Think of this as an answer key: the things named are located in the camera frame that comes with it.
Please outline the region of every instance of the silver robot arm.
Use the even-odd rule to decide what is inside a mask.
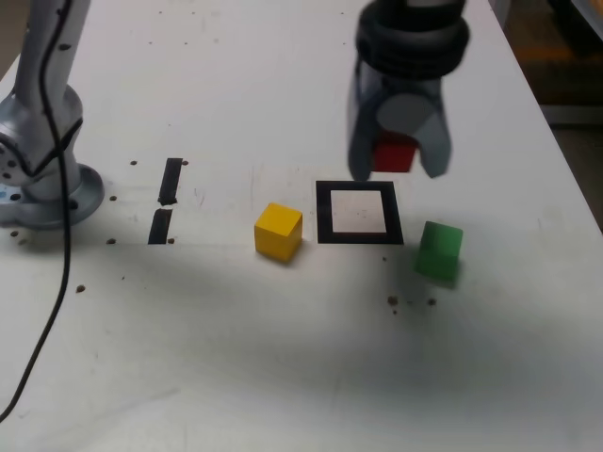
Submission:
[[[57,152],[45,119],[38,77],[63,0],[31,0],[15,86],[0,103],[0,225],[62,227]],[[71,221],[91,215],[104,197],[96,171],[78,165],[73,146],[83,122],[82,102],[67,85],[90,0],[73,0],[46,76],[48,98],[64,149]]]

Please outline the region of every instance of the black cable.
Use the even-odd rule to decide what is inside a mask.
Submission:
[[[48,70],[48,64],[50,62],[50,58],[52,57],[55,49],[57,48],[58,39],[60,38],[61,33],[63,32],[63,28],[65,27],[65,23],[67,22],[67,18],[69,16],[69,11],[72,7],[72,0],[65,0],[63,4],[63,9],[60,12],[57,27],[55,32],[53,33],[50,42],[48,43],[48,47],[44,52],[44,56],[41,62],[40,73],[39,73],[39,86],[40,86],[40,97],[41,102],[44,108],[44,113],[46,115],[46,119],[48,120],[48,127],[53,136],[53,141],[55,142],[55,149],[59,149],[61,145],[60,134],[58,133],[57,122],[55,121],[55,117],[53,115],[52,106],[50,105],[50,101],[48,99],[48,92],[46,91],[46,72]],[[70,223],[70,215],[69,215],[69,188],[67,185],[67,171],[65,169],[65,155],[63,154],[64,149],[61,149],[59,153],[57,153],[58,160],[58,170],[60,175],[60,196],[61,196],[61,207],[62,207],[62,216],[63,216],[63,233],[64,233],[64,264],[63,264],[63,276],[60,282],[60,289],[58,290],[57,301],[55,302],[55,307],[53,308],[50,317],[48,317],[48,321],[46,322],[46,326],[41,333],[40,339],[34,348],[33,353],[31,354],[31,358],[29,358],[29,362],[27,363],[27,367],[23,372],[23,376],[19,381],[19,385],[17,386],[17,390],[15,391],[14,396],[8,403],[7,408],[0,414],[0,423],[2,423],[14,410],[17,406],[17,402],[21,398],[21,394],[25,389],[25,385],[27,384],[27,380],[31,375],[31,371],[34,368],[36,360],[40,355],[42,347],[44,347],[44,343],[46,342],[46,338],[50,333],[50,330],[53,328],[55,324],[55,320],[57,320],[58,311],[60,310],[61,305],[63,304],[63,300],[65,299],[65,292],[67,291],[67,282],[69,281],[69,271],[71,266],[71,254],[72,254],[72,228]]]

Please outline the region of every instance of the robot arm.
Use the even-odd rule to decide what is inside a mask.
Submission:
[[[375,0],[362,12],[349,101],[348,156],[355,180],[379,169],[408,170],[388,168],[395,155],[377,161],[380,147],[394,154],[417,147],[430,177],[447,171],[451,144],[441,78],[461,63],[469,40],[463,8],[464,0]]]
[[[0,103],[0,225],[32,229],[62,226],[60,180],[53,138],[38,89],[44,50],[57,27],[63,0],[32,0],[15,86]],[[83,122],[82,102],[67,85],[90,0],[73,0],[47,71],[47,88],[65,156],[72,223],[91,215],[104,197],[100,176],[78,165],[73,146]]]
[[[62,225],[57,152],[44,118],[37,77],[63,0],[31,0],[29,24],[15,87],[0,104],[0,183],[11,202],[0,204],[0,225],[56,229]],[[93,169],[78,165],[73,146],[82,125],[82,102],[67,85],[90,0],[72,9],[47,72],[50,104],[64,149],[71,222],[91,215],[104,197]],[[450,138],[441,77],[463,58],[469,32],[464,0],[375,0],[362,12],[358,60],[350,91],[349,166],[355,180],[374,170],[375,150],[391,137],[410,138],[425,171],[446,172]],[[398,153],[396,146],[389,152]]]

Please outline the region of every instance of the floor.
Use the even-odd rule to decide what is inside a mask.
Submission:
[[[0,0],[0,76],[19,55],[28,5]],[[568,39],[546,0],[514,0],[505,32],[539,102],[603,105],[603,46],[588,31]],[[603,230],[603,130],[553,133]]]
[[[578,14],[547,0],[513,0],[505,34],[541,105],[603,105],[603,42]],[[603,130],[553,129],[603,230]]]
[[[0,77],[21,51],[28,0],[0,0]]]

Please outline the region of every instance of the black tape strip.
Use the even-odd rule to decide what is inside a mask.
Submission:
[[[157,209],[153,216],[151,232],[149,233],[149,245],[165,245],[168,243],[168,230],[170,229],[172,210]]]
[[[331,192],[379,191],[383,205],[385,233],[336,233],[333,231]],[[396,190],[392,182],[317,181],[318,243],[403,245]]]
[[[182,158],[169,158],[166,162],[166,169],[163,171],[163,181],[159,188],[159,203],[161,205],[173,205],[176,200],[176,191],[178,191],[178,181],[180,180],[180,170],[182,169]]]

